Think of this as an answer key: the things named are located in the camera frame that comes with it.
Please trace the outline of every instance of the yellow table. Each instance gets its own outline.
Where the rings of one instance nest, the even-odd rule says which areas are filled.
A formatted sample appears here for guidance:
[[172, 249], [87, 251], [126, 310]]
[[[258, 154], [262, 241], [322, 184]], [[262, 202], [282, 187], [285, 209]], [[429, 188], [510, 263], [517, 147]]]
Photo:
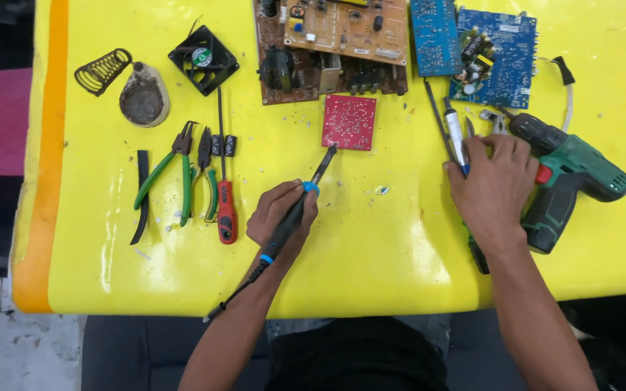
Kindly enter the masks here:
[[[526, 10], [538, 18], [538, 54], [563, 55], [577, 78], [569, 130], [626, 171], [626, 1], [464, 3], [494, 12]], [[174, 163], [150, 194], [142, 240], [130, 246], [139, 218], [132, 209], [135, 151], [148, 149], [153, 166], [186, 120], [218, 129], [216, 94], [199, 94], [167, 57], [198, 17], [241, 64], [222, 86], [227, 134], [239, 137], [228, 173], [240, 237], [226, 246], [213, 224], [194, 218], [178, 226], [173, 215], [180, 209], [181, 167]], [[260, 104], [247, 0], [228, 7], [214, 1], [39, 0], [36, 18], [26, 182], [12, 256], [15, 303], [27, 312], [204, 315], [231, 293], [253, 260], [257, 247], [244, 232], [259, 195], [284, 180], [308, 179], [325, 153], [322, 100]], [[74, 81], [78, 66], [116, 47], [161, 72], [171, 100], [162, 125], [141, 129], [122, 116], [117, 98], [128, 70], [100, 97]], [[566, 90], [555, 65], [538, 65], [530, 112], [559, 126]], [[372, 150], [335, 156], [320, 183], [317, 222], [270, 317], [401, 315], [492, 305], [490, 278], [478, 274], [467, 250], [441, 169], [446, 153], [422, 83], [413, 75], [403, 97], [374, 96]], [[434, 78], [432, 86], [437, 96], [447, 91], [443, 78]], [[456, 105], [461, 115], [464, 106]], [[488, 132], [487, 122], [473, 122], [478, 132]], [[206, 208], [203, 185], [195, 192], [197, 214]], [[375, 194], [380, 186], [389, 192]], [[172, 229], [166, 232], [166, 226]], [[560, 300], [626, 293], [626, 197], [604, 204], [579, 195], [554, 252], [535, 255], [535, 261]]]

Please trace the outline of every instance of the blue pen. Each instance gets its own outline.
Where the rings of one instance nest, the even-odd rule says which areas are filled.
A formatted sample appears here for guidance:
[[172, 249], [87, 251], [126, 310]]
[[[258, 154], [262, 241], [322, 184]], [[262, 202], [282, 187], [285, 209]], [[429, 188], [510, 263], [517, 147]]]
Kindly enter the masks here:
[[463, 130], [460, 128], [458, 112], [451, 107], [450, 98], [445, 97], [444, 104], [446, 105], [444, 117], [446, 117], [446, 124], [448, 125], [448, 135], [451, 137], [453, 148], [456, 151], [457, 163], [465, 177], [467, 177], [467, 174], [470, 172], [470, 162], [467, 160], [465, 148], [463, 148]]

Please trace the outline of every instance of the left hand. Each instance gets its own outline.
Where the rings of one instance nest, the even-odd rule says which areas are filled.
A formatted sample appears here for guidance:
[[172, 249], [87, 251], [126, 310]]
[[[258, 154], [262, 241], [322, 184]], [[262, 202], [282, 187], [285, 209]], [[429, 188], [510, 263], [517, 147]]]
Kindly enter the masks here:
[[[284, 218], [291, 206], [300, 199], [301, 194], [303, 194], [301, 180], [283, 182], [274, 189], [263, 193], [257, 202], [257, 209], [248, 220], [246, 235], [260, 247], [266, 245], [277, 224]], [[303, 218], [299, 228], [291, 235], [282, 252], [270, 267], [288, 269], [301, 253], [303, 244], [310, 233], [311, 224], [318, 216], [317, 196], [315, 191], [308, 193], [303, 204]]]

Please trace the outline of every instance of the finger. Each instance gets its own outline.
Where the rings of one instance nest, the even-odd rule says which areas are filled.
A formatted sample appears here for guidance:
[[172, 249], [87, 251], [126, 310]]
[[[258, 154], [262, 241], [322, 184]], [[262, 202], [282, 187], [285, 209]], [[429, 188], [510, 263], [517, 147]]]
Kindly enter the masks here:
[[272, 202], [269, 212], [267, 213], [267, 217], [265, 219], [265, 227], [274, 228], [279, 224], [279, 222], [287, 215], [287, 212], [293, 204], [296, 203], [301, 198], [303, 194], [303, 185], [299, 184], [293, 190], [288, 193], [282, 195], [281, 198]]
[[490, 134], [482, 138], [481, 141], [485, 146], [494, 148], [492, 160], [508, 159], [511, 161], [516, 137], [507, 136], [505, 134]]
[[528, 158], [528, 161], [526, 163], [526, 177], [530, 182], [533, 182], [535, 180], [535, 176], [538, 173], [539, 166], [540, 162], [536, 158], [532, 156]]
[[316, 217], [318, 217], [318, 193], [317, 191], [309, 191], [306, 200], [303, 202], [301, 226], [309, 229]]
[[272, 202], [282, 198], [284, 194], [295, 189], [300, 184], [301, 180], [282, 182], [275, 186], [272, 190], [265, 191], [260, 196], [260, 200], [257, 202], [257, 209], [255, 210], [255, 213], [262, 213], [262, 217], [266, 218], [269, 214], [269, 209], [270, 206], [272, 206]]
[[479, 138], [465, 138], [465, 140], [463, 140], [463, 144], [465, 144], [467, 151], [470, 154], [470, 161], [480, 162], [489, 159], [489, 156], [487, 156], [487, 147], [480, 142]]
[[463, 175], [463, 172], [457, 164], [452, 161], [447, 161], [444, 163], [444, 170], [446, 170], [446, 173], [448, 174], [448, 182], [451, 182], [452, 189], [457, 189], [459, 186], [463, 185], [463, 182], [465, 182], [465, 175]]
[[520, 139], [517, 140], [513, 147], [513, 156], [511, 156], [513, 163], [517, 164], [519, 167], [525, 168], [529, 156], [530, 144]]

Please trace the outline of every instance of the pliers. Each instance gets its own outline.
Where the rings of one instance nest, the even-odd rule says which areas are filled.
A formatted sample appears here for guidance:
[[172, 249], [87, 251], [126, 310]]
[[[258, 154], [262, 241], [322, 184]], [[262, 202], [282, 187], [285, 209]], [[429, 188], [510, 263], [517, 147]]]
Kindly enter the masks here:
[[178, 134], [173, 141], [173, 147], [166, 155], [166, 157], [161, 160], [156, 168], [149, 174], [149, 177], [144, 181], [144, 184], [139, 188], [139, 192], [137, 193], [137, 197], [134, 199], [134, 210], [139, 209], [141, 206], [141, 201], [146, 197], [147, 193], [149, 193], [149, 189], [156, 182], [156, 179], [159, 175], [166, 169], [170, 160], [176, 154], [182, 155], [182, 166], [183, 166], [183, 209], [180, 215], [180, 226], [184, 227], [187, 224], [187, 219], [190, 217], [190, 210], [192, 209], [192, 176], [190, 172], [190, 150], [192, 149], [192, 128], [197, 123], [194, 121], [187, 121], [183, 130]]
[[197, 167], [199, 169], [193, 168], [193, 185], [197, 183], [197, 180], [200, 177], [200, 173], [204, 173], [204, 176], [209, 182], [209, 192], [211, 194], [211, 198], [209, 199], [209, 206], [206, 209], [206, 214], [204, 215], [204, 221], [207, 223], [215, 223], [216, 222], [216, 206], [218, 202], [216, 201], [216, 169], [209, 165], [209, 161], [212, 158], [212, 134], [209, 132], [208, 127], [204, 127], [204, 132], [202, 133], [202, 138], [200, 139], [200, 146], [197, 148]]

